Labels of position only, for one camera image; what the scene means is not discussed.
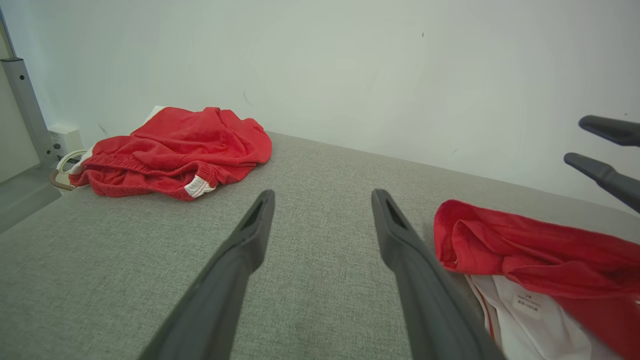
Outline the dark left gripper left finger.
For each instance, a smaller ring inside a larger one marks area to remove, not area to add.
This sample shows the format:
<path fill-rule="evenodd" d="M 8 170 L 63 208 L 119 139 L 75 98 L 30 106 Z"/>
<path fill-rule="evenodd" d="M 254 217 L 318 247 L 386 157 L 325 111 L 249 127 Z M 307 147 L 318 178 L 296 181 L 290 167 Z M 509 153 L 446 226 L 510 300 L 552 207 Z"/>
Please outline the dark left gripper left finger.
<path fill-rule="evenodd" d="M 139 356 L 228 360 L 250 276 L 263 264 L 275 192 L 261 192 Z"/>

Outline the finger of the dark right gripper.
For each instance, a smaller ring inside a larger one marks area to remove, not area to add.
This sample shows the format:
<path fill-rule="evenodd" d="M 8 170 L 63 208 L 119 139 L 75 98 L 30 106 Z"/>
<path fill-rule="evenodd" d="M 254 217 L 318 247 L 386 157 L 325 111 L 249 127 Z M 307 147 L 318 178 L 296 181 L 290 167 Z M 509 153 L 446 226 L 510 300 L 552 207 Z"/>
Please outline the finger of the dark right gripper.
<path fill-rule="evenodd" d="M 587 115 L 578 121 L 578 125 L 586 132 L 590 132 L 618 146 L 640 146 L 640 123 L 638 122 Z"/>
<path fill-rule="evenodd" d="M 581 155 L 579 153 L 566 153 L 563 157 L 565 164 L 573 167 L 580 173 L 617 198 L 636 213 L 640 212 L 640 182 L 617 172 L 605 162 Z"/>

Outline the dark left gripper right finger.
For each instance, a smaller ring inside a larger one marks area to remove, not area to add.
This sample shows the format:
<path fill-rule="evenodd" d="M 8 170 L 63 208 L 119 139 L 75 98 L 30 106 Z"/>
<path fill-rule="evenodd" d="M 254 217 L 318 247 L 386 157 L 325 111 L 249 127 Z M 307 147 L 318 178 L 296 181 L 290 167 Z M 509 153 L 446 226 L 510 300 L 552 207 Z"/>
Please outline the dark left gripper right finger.
<path fill-rule="evenodd" d="M 381 259 L 393 271 L 414 360 L 503 360 L 450 275 L 391 194 L 371 194 Z"/>

